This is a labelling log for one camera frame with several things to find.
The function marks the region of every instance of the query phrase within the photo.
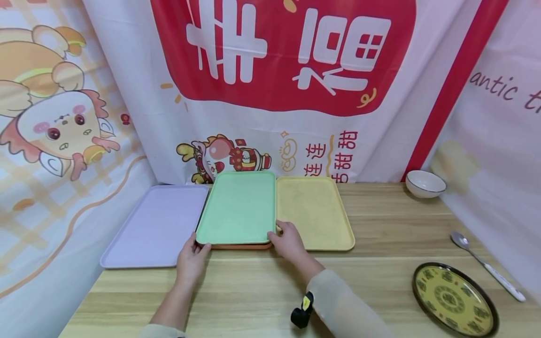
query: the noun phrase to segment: backdrop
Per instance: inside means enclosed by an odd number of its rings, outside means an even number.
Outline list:
[[[157,178],[398,181],[506,1],[87,0]]]
[[[430,167],[444,202],[541,304],[541,1],[512,0]]]
[[[0,337],[58,337],[153,184],[81,0],[0,0]]]

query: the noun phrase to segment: wooden table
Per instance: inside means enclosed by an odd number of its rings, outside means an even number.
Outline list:
[[[509,277],[439,199],[417,200],[404,189],[402,184],[339,185],[357,243],[347,253],[314,256],[344,278],[397,337],[449,336],[423,313],[411,291],[415,268],[428,261],[454,266],[485,289],[499,311],[498,337],[538,336],[541,309],[532,298],[517,302],[451,242],[449,233],[461,231],[475,252]],[[103,272],[61,338],[136,338],[174,278],[173,269]],[[212,251],[187,333],[201,338],[330,337],[316,316],[304,331],[292,328],[289,316],[304,290],[273,250]]]

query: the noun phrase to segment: red stripe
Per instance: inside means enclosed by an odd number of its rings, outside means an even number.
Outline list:
[[[413,149],[402,182],[406,174],[411,170],[420,169],[432,150],[445,121],[449,117],[458,96],[462,92],[468,77],[473,71],[479,56],[483,52],[492,31],[496,27],[500,16],[509,0],[482,0],[473,18],[470,29],[462,42],[457,58],[447,74],[447,78],[441,87],[440,94],[432,107],[432,111],[426,120],[425,127]]]

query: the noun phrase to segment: white bowl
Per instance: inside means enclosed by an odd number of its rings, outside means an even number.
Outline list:
[[[434,198],[447,189],[447,184],[433,173],[412,170],[406,175],[406,187],[415,197]]]

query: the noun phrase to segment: black wrist strap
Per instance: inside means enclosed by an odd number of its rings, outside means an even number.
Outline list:
[[[314,302],[314,295],[309,291],[302,299],[300,308],[295,308],[291,312],[291,323],[295,324],[299,329],[304,329],[308,326],[310,321],[310,315],[314,310],[312,304]]]

